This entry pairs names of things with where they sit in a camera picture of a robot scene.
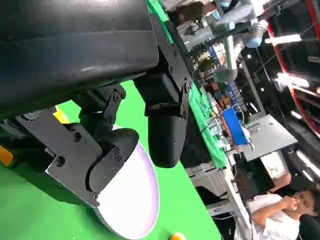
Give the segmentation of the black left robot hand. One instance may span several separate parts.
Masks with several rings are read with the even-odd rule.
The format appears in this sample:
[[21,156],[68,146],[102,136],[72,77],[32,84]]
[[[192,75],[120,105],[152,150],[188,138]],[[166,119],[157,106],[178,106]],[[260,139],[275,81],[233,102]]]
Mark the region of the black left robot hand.
[[132,155],[139,134],[114,129],[128,80],[145,103],[152,162],[174,167],[192,78],[146,1],[1,1],[0,145],[54,199],[97,208]]

